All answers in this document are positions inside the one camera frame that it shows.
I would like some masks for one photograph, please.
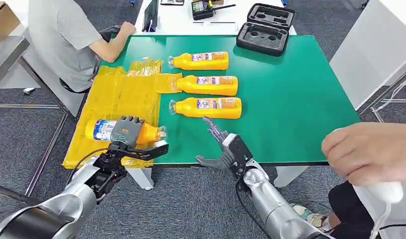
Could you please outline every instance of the cardboard box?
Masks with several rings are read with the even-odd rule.
[[[14,12],[5,2],[0,1],[0,37],[8,36],[18,25],[20,20]]]

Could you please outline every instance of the green tabletop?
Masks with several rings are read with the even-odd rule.
[[[169,56],[182,53],[227,51],[226,71],[170,69]],[[150,56],[164,60],[163,73],[184,76],[238,77],[242,99],[240,119],[215,119],[219,127],[239,134],[259,163],[271,165],[326,164],[320,144],[336,128],[359,122],[350,101],[313,36],[290,36],[281,57],[239,48],[235,36],[134,36],[118,60],[123,66]],[[168,154],[155,165],[191,166],[194,157],[218,157],[220,149],[200,118],[170,115],[170,100],[207,97],[186,93],[161,96],[159,125],[168,129]]]

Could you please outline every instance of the foot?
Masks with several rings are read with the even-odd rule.
[[[305,221],[312,224],[314,227],[322,232],[327,232],[330,230],[328,217],[329,215],[322,215],[311,212],[308,208],[303,207],[298,204],[291,204],[294,211]]]

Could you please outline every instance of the person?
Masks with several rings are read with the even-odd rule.
[[[136,31],[134,25],[124,22],[102,36],[74,0],[30,0],[28,22],[38,55],[59,76],[61,84],[75,93],[90,88],[101,60],[114,62]],[[117,32],[109,41],[107,35]]]
[[[356,123],[330,133],[321,149],[330,166],[348,181],[329,192],[334,213],[314,214],[295,205],[300,215],[304,213],[307,221],[337,239],[367,239],[385,205],[362,186],[402,182],[404,198],[392,205],[385,225],[406,224],[406,124]],[[406,227],[383,229],[380,235],[383,239],[406,239]]]

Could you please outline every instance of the human hand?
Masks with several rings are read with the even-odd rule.
[[[136,27],[133,24],[131,24],[130,22],[125,21],[122,24],[121,29],[119,30],[118,34],[121,34],[123,36],[129,36],[129,35],[134,34],[135,32],[136,32]]]
[[[406,181],[406,124],[356,123],[330,133],[321,149],[353,185]]]

